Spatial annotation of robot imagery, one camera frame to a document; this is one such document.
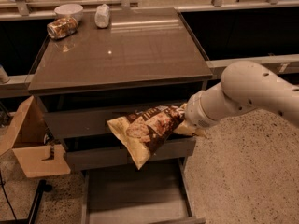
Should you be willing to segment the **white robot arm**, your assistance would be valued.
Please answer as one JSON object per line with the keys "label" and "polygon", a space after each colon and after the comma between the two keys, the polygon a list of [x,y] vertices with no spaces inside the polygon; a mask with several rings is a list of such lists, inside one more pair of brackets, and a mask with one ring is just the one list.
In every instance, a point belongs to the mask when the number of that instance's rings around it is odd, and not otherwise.
{"label": "white robot arm", "polygon": [[228,65],[218,84],[194,94],[183,108],[185,120],[174,130],[181,135],[203,136],[205,129],[220,120],[255,109],[269,111],[299,126],[298,87],[252,61]]}

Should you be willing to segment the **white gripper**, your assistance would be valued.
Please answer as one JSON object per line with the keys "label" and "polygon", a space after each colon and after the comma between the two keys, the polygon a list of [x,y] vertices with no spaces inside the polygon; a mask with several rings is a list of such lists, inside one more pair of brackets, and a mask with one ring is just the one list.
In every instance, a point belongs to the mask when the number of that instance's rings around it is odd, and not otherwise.
{"label": "white gripper", "polygon": [[221,84],[199,91],[188,101],[185,119],[173,133],[186,136],[205,137],[203,129],[210,128],[220,120],[241,116],[254,110],[253,106],[241,105],[224,94]]}

